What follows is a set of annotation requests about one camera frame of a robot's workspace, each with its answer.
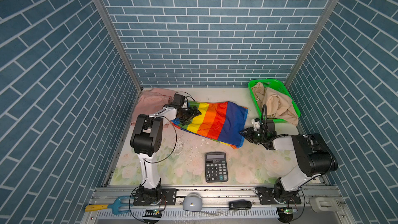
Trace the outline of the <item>beige shorts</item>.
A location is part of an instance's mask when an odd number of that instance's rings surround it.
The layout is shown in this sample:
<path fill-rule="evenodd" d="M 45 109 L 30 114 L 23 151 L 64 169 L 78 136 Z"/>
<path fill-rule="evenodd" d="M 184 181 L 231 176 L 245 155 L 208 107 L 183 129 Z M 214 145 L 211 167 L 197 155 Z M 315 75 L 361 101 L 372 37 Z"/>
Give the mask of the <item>beige shorts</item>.
<path fill-rule="evenodd" d="M 265 106 L 267 118 L 282 119 L 297 126 L 299 117 L 294 109 L 291 97 L 270 87 L 265 87 L 261 82 L 252 86 L 251 91 L 259 107 L 260 116 L 262 116 L 263 106 Z"/>

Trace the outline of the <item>pink shorts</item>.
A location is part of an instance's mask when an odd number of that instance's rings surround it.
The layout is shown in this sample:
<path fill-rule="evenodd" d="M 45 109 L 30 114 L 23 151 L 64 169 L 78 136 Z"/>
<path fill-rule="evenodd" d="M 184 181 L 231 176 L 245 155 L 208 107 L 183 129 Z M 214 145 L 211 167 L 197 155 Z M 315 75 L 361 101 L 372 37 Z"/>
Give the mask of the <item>pink shorts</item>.
<path fill-rule="evenodd" d="M 131 125 L 135 125 L 140 114 L 153 114 L 160 111 L 164 105 L 170 104 L 176 91 L 162 88 L 152 88 L 142 92 L 132 114 Z"/>

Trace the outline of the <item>rainbow striped shorts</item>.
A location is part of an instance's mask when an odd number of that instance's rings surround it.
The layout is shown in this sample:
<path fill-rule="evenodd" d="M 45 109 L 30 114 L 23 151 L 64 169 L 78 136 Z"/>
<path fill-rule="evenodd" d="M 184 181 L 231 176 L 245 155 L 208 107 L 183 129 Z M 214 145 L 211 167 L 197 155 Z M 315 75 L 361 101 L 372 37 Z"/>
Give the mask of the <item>rainbow striped shorts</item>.
<path fill-rule="evenodd" d="M 186 125 L 180 119 L 172 121 L 181 130 L 193 133 L 219 143 L 229 145 L 234 149 L 242 147 L 244 137 L 240 135 L 245 127 L 248 109 L 233 102 L 204 103 L 190 101 L 189 105 L 197 107 L 201 113 Z"/>

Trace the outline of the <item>green plastic basket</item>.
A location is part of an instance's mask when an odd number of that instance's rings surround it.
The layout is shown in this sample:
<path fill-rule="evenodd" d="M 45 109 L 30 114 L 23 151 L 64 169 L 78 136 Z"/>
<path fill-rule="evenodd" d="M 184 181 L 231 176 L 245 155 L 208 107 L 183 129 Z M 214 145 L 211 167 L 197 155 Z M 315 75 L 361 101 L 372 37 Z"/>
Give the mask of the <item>green plastic basket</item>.
<path fill-rule="evenodd" d="M 248 83 L 248 89 L 249 89 L 250 96 L 251 96 L 251 98 L 252 98 L 252 100 L 254 102 L 254 105 L 255 105 L 255 108 L 256 108 L 256 111 L 257 111 L 259 117 L 262 117 L 262 116 L 260 116 L 259 107 L 258 107 L 257 103 L 255 102 L 253 92 L 251 91 L 251 87 L 254 86 L 257 82 L 261 82 L 265 87 L 270 87 L 272 89 L 275 89 L 275 90 L 277 90 L 277 91 L 279 91 L 281 93 L 284 93 L 287 96 L 292 98 L 291 94 L 288 92 L 288 90 L 285 87 L 285 85 L 281 81 L 279 81 L 277 79 L 257 79 L 257 80 L 250 81 Z M 294 106 L 294 109 L 295 109 L 295 111 L 296 111 L 296 113 L 298 115 L 298 118 L 300 118 L 301 112 L 298 109 L 298 107 L 297 107 L 297 105 L 296 105 L 294 100 L 293 100 L 293 106 Z M 271 119 L 271 120 L 274 121 L 275 123 L 286 122 L 286 121 L 284 121 L 282 119 Z"/>

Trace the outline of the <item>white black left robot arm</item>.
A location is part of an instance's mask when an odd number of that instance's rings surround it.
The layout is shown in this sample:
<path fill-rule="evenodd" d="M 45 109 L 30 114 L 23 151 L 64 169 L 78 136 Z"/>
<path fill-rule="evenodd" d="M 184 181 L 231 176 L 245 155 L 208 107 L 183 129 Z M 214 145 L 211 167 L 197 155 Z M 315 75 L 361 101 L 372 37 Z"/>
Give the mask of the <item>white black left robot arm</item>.
<path fill-rule="evenodd" d="M 161 178 L 157 169 L 157 164 L 162 160 L 155 161 L 155 158 L 162 144 L 163 121 L 171 123 L 176 119 L 186 124 L 201 115 L 197 106 L 191 105 L 186 96 L 178 93 L 161 110 L 149 115 L 138 115 L 130 139 L 142 169 L 142 182 L 136 192 L 138 197 L 147 203 L 158 202 L 162 197 Z"/>

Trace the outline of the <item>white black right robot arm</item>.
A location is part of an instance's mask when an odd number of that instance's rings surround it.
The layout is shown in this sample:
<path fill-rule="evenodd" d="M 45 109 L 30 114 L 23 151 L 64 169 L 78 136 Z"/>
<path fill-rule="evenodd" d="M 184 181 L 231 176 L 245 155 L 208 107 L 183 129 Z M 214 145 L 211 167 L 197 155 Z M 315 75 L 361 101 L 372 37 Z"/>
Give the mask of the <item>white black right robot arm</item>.
<path fill-rule="evenodd" d="M 253 127 L 239 132 L 247 141 L 267 150 L 295 153 L 297 166 L 274 184 L 273 198 L 277 202 L 285 203 L 312 179 L 338 169 L 336 157 L 319 133 L 277 134 L 273 121 L 258 118 L 253 119 L 252 124 Z"/>

